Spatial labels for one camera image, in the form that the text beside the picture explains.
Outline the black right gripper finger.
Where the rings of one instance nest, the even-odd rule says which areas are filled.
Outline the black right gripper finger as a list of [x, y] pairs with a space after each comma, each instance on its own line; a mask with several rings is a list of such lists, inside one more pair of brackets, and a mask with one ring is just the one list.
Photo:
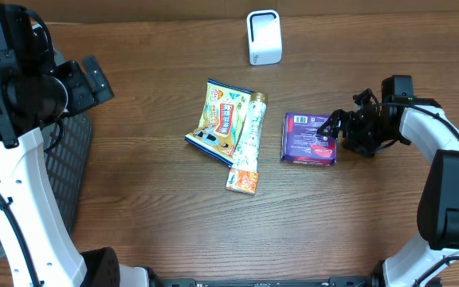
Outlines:
[[338, 119], [327, 119], [317, 129], [317, 134], [320, 136], [337, 139], [339, 133], [343, 130], [342, 121]]
[[346, 130], [350, 113], [343, 109], [335, 110], [318, 128], [318, 132], [341, 132]]

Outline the red purple pad package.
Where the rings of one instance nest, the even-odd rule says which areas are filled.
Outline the red purple pad package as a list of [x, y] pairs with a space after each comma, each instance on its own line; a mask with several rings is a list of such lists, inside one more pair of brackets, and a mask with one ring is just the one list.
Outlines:
[[285, 114], [281, 140], [282, 161], [311, 166], [331, 166], [337, 160], [337, 141], [317, 130], [329, 115]]

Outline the white floral tube gold cap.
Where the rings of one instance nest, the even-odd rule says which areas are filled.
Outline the white floral tube gold cap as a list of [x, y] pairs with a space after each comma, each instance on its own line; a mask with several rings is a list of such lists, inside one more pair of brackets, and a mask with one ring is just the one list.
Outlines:
[[241, 137], [234, 153], [232, 168], [240, 171], [257, 172], [261, 131], [267, 103], [268, 98], [265, 94], [254, 92], [251, 95]]

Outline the small orange box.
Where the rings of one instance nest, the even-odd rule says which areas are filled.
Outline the small orange box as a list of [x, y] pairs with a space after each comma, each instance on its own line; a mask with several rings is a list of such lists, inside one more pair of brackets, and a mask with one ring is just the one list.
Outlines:
[[255, 195], [257, 191], [259, 174], [252, 171], [240, 171], [230, 168], [226, 181], [226, 190], [247, 195]]

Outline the yellow snack bag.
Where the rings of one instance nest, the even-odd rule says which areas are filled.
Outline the yellow snack bag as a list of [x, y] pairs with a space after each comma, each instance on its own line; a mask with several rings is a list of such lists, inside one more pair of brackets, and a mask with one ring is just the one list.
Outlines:
[[245, 88], [208, 79], [198, 126], [185, 135], [185, 141], [232, 166], [252, 93]]

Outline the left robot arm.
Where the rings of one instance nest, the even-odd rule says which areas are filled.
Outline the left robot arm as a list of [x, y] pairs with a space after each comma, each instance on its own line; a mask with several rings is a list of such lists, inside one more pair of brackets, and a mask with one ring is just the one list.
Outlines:
[[42, 129], [113, 98], [95, 57], [58, 64], [32, 10], [0, 3], [0, 242], [16, 286], [139, 286], [147, 269], [112, 248], [79, 252], [45, 165]]

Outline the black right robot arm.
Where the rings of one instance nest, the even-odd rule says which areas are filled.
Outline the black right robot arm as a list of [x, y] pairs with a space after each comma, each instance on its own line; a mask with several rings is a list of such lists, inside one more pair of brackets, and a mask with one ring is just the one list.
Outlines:
[[459, 261], [459, 130], [434, 99], [414, 95], [413, 79], [393, 75], [353, 97], [357, 110], [335, 110], [317, 132], [356, 154], [372, 157], [396, 144], [413, 144], [430, 165], [417, 210], [417, 233], [368, 277], [349, 286], [439, 286], [437, 275]]

